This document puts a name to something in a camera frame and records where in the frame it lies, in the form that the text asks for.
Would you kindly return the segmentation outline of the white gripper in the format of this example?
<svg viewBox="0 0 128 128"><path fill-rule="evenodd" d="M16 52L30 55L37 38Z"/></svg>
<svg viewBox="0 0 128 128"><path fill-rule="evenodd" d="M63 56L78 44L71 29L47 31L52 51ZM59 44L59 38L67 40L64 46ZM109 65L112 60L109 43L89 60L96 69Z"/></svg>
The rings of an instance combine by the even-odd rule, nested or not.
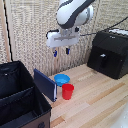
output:
<svg viewBox="0 0 128 128"><path fill-rule="evenodd" d="M71 29L56 29L50 30L46 34L46 45L53 49L54 57L57 57L57 50L55 47L71 46L79 41L79 28L73 27ZM66 54L69 55L70 47L66 47Z"/></svg>

